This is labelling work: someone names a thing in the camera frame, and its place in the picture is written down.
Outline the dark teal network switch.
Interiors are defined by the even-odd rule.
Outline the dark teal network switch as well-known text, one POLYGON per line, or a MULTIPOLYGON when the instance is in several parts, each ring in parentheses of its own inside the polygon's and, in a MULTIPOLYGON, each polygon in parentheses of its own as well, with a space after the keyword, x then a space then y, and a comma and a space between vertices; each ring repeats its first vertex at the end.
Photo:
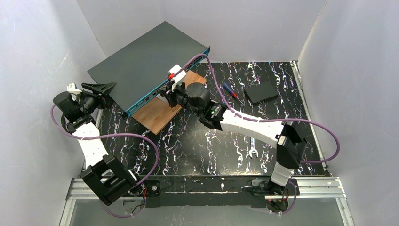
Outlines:
POLYGON ((210 47, 164 21, 89 69, 88 74, 98 84, 116 84, 110 97, 126 119, 158 95, 173 66, 183 67, 200 53, 208 55, 210 47))

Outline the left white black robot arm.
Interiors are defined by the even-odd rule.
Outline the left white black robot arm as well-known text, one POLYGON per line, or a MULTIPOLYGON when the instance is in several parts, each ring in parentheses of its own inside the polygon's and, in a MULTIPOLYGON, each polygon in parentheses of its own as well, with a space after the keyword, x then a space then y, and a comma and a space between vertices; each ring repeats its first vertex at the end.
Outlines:
POLYGON ((111 107, 111 91, 115 82, 106 84, 74 83, 53 98, 53 104, 62 112, 62 131, 76 136, 85 157, 81 177, 103 204, 109 206, 128 193, 138 183, 138 177, 128 170, 100 139, 99 129, 92 116, 95 109, 111 107))

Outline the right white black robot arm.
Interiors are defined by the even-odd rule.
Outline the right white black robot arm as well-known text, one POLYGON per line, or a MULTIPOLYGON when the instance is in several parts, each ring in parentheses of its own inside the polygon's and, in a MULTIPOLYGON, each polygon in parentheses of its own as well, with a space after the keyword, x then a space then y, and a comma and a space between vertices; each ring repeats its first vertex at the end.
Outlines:
POLYGON ((277 159, 269 186, 285 187, 300 166, 307 140, 298 133, 293 121, 262 122, 261 118, 238 116, 227 105, 213 101, 210 91, 201 83, 175 85, 167 83, 159 90, 170 107, 188 110, 210 129, 236 132, 269 144, 277 151, 277 159))

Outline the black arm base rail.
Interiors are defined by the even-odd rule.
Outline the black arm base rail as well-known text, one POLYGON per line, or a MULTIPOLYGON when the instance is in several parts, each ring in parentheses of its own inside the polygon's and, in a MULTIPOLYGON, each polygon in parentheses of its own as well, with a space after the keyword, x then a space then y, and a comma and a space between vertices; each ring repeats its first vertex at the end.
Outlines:
POLYGON ((255 182, 268 181, 269 176, 150 176, 149 208, 172 206, 250 206, 265 207, 263 196, 244 191, 255 182))

